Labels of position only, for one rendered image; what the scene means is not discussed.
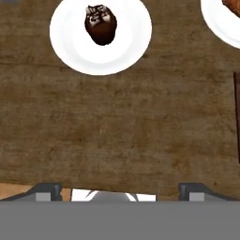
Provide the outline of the white round plate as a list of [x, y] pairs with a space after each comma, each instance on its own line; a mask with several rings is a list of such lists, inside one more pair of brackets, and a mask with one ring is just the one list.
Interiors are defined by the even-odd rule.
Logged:
[[[108, 7], [117, 20], [112, 43], [99, 46], [84, 27], [85, 9]], [[141, 0], [63, 0], [50, 22], [55, 54], [68, 67], [92, 76], [106, 76], [133, 66], [147, 50], [152, 21]]]
[[222, 0], [201, 0], [201, 12], [206, 25], [218, 38], [240, 50], [240, 18]]

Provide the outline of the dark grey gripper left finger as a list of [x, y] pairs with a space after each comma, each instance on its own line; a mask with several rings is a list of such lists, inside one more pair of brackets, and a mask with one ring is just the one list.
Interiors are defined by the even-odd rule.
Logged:
[[38, 183], [29, 190], [7, 197], [3, 202], [60, 202], [63, 200], [61, 183]]

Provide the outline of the chocolate frosted pastry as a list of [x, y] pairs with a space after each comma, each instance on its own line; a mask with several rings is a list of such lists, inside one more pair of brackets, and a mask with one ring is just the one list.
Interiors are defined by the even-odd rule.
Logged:
[[111, 44], [115, 38], [117, 27], [116, 17], [104, 5], [88, 6], [84, 27], [91, 39], [100, 46]]

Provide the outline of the golden brown croissant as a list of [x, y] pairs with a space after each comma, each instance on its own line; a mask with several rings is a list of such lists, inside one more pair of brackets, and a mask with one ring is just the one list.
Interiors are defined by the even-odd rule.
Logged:
[[222, 0], [222, 4], [240, 18], [240, 0]]

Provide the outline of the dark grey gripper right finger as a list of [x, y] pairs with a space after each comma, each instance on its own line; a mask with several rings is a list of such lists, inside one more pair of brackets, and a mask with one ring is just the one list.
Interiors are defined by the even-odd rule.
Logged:
[[180, 183], [178, 185], [179, 201], [185, 202], [211, 202], [235, 201], [235, 198], [216, 193], [203, 183]]

